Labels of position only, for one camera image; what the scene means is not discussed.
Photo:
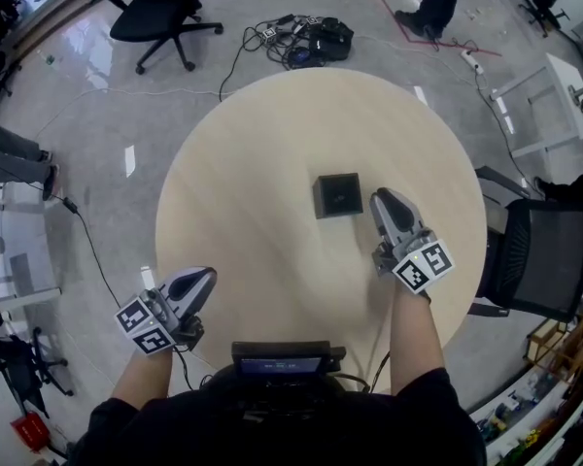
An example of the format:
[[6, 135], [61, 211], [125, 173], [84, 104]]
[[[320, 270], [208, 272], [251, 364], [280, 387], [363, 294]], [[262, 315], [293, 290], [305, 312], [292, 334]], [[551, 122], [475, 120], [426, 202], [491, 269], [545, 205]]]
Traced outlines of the black swivel chair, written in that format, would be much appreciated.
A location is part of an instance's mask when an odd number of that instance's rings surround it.
[[[0, 327], [3, 324], [4, 318], [0, 314]], [[74, 391], [65, 388], [51, 372], [52, 367], [66, 368], [69, 362], [65, 358], [47, 359], [41, 349], [41, 334], [42, 329], [34, 327], [29, 341], [16, 334], [0, 338], [0, 378], [24, 416], [28, 413], [26, 404], [30, 404], [45, 418], [50, 418], [41, 392], [43, 386], [52, 385], [67, 397], [73, 397]]]

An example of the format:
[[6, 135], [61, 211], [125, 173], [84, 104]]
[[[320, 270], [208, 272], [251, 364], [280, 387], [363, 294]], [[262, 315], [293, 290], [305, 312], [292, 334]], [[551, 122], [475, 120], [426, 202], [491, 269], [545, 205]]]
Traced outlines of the black chest-mounted device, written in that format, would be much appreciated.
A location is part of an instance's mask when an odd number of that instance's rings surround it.
[[245, 377], [315, 377], [338, 372], [346, 357], [344, 347], [328, 341], [234, 342], [233, 365]]

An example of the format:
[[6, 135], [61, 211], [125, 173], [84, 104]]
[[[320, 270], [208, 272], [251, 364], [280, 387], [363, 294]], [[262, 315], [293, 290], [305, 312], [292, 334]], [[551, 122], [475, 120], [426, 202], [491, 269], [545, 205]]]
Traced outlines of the person's black-clothed torso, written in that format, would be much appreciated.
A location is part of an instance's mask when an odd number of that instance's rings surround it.
[[344, 391], [308, 417], [249, 421], [211, 389], [142, 410], [110, 398], [67, 466], [487, 466], [483, 439], [445, 369], [396, 396]]

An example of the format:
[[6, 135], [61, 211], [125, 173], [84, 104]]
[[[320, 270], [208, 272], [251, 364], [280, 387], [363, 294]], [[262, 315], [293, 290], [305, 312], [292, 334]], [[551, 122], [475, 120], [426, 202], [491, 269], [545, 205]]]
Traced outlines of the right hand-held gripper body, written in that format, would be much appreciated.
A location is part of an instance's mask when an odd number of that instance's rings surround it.
[[426, 227], [410, 237], [398, 235], [393, 244], [384, 239], [372, 258], [378, 276], [391, 274], [414, 294], [424, 293], [455, 268], [444, 241]]

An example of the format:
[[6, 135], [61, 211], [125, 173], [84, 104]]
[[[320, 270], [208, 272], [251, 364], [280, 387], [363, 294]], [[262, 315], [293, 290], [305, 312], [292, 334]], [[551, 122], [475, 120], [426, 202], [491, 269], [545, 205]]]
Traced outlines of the person's right forearm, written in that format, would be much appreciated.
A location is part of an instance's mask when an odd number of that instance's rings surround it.
[[420, 376], [444, 367], [429, 301], [395, 284], [390, 336], [391, 394]]

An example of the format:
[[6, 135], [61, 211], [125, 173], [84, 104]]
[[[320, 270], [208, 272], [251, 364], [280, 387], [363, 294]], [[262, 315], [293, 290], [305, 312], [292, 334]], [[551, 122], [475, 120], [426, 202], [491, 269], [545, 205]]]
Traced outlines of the white rectangular desk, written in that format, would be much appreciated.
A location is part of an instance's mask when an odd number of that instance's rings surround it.
[[530, 106], [536, 101], [555, 96], [559, 106], [556, 112], [565, 126], [551, 127], [541, 134], [539, 141], [521, 148], [511, 150], [513, 158], [535, 152], [553, 150], [576, 140], [583, 140], [583, 79], [577, 68], [550, 53], [544, 53], [539, 59], [528, 65], [516, 77], [492, 91], [490, 98], [497, 101], [512, 90], [522, 86], [537, 76], [550, 80], [547, 87], [528, 98]]

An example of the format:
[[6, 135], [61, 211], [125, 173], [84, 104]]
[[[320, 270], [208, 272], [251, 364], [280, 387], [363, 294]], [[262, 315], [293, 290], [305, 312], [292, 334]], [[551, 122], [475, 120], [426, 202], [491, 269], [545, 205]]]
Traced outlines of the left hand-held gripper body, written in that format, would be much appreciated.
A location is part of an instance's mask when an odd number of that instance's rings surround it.
[[179, 308], [172, 308], [159, 289], [145, 289], [120, 307], [115, 321], [146, 356], [176, 346], [193, 350], [205, 333], [202, 321], [195, 314], [179, 317], [178, 313]]

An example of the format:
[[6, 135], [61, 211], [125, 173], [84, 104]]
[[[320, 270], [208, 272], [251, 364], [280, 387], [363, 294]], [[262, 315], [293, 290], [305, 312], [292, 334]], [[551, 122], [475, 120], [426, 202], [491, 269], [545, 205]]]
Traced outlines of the white shelf with colourful items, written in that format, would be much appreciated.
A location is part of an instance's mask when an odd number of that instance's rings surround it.
[[583, 374], [554, 382], [529, 370], [470, 414], [485, 439], [487, 466], [552, 466], [568, 446], [583, 463]]

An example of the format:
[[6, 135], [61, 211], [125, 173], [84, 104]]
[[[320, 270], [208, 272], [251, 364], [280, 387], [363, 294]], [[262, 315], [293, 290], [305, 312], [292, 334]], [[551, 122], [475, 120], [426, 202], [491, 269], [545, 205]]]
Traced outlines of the wooden rack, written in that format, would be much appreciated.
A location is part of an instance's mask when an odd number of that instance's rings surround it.
[[572, 384], [583, 371], [583, 315], [571, 322], [547, 318], [527, 336], [526, 362]]

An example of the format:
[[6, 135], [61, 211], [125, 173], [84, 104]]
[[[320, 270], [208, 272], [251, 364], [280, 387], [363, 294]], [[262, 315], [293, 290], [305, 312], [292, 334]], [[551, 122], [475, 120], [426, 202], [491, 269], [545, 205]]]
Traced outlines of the black mesh-back office chair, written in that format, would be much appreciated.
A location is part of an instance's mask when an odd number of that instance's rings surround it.
[[471, 316], [512, 311], [570, 322], [583, 294], [583, 204], [535, 200], [498, 171], [482, 166], [480, 181], [513, 193], [486, 198], [487, 248]]

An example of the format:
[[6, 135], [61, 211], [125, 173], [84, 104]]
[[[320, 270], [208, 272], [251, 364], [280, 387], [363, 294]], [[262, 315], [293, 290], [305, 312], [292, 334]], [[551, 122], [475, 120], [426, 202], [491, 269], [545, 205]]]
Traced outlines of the small black cube box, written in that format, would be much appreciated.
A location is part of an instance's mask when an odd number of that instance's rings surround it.
[[[345, 202], [334, 202], [333, 196], [345, 193]], [[353, 216], [363, 212], [360, 179], [357, 173], [318, 176], [313, 185], [317, 219]]]

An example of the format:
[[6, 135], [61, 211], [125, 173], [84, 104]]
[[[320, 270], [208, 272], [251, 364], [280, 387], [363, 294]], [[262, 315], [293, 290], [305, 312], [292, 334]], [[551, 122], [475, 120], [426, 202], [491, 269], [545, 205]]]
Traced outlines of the black bag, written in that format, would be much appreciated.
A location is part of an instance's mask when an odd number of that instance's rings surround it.
[[327, 62], [346, 60], [350, 54], [354, 31], [336, 17], [324, 17], [308, 31], [309, 51]]

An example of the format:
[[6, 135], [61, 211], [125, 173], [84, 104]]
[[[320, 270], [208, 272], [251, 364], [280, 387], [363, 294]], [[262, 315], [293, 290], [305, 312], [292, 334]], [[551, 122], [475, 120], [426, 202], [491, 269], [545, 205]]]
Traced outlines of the white power strip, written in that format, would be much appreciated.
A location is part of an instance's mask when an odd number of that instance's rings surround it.
[[472, 69], [475, 75], [484, 75], [484, 69], [479, 63], [479, 61], [473, 55], [472, 50], [463, 50], [461, 53], [463, 61]]

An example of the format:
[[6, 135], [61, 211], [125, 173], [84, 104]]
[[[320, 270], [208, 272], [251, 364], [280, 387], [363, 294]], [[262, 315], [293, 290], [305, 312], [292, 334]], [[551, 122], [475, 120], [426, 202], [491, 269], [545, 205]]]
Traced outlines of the red box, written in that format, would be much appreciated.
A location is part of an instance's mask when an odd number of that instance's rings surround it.
[[37, 413], [27, 412], [10, 425], [25, 446], [34, 453], [39, 453], [51, 443], [50, 431]]

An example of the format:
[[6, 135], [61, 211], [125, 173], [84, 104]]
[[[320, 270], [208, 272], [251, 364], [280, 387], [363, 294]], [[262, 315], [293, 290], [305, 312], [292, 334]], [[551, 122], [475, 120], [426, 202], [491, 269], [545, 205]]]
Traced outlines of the person's left forearm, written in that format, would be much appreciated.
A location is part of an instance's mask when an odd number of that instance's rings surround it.
[[151, 355], [136, 350], [127, 363], [112, 398], [141, 410], [152, 400], [168, 396], [172, 374], [173, 351], [165, 349]]

